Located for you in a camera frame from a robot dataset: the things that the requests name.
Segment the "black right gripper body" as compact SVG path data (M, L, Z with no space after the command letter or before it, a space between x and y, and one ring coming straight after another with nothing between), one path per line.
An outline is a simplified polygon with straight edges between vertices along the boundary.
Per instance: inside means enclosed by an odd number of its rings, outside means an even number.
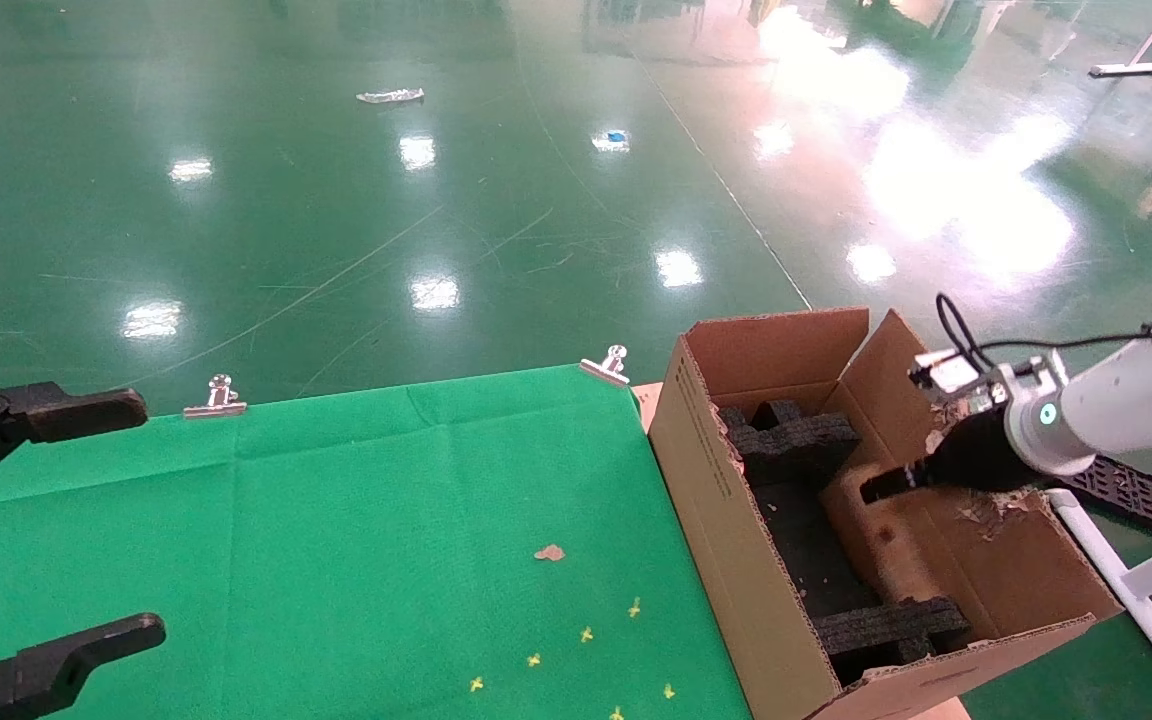
M932 487L1009 493L1037 483L1037 470L1011 447L1005 407L957 420L925 458L924 469Z

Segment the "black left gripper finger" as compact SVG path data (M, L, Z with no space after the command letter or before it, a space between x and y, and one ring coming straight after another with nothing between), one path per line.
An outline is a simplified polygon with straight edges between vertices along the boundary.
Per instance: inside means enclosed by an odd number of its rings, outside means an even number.
M159 647L164 620L142 612L24 647L0 660L0 719L41 719L77 702L97 667Z
M46 445L141 427L147 406L127 388L69 395L56 382L0 388L0 462L26 444Z

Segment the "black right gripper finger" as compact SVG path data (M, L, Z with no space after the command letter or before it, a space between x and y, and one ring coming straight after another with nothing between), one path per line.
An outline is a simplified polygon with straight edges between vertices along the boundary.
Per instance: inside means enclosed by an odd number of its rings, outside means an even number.
M934 477L925 462L893 468L861 483L859 495L864 503L876 503L886 498L904 495L914 488L927 488L934 484Z

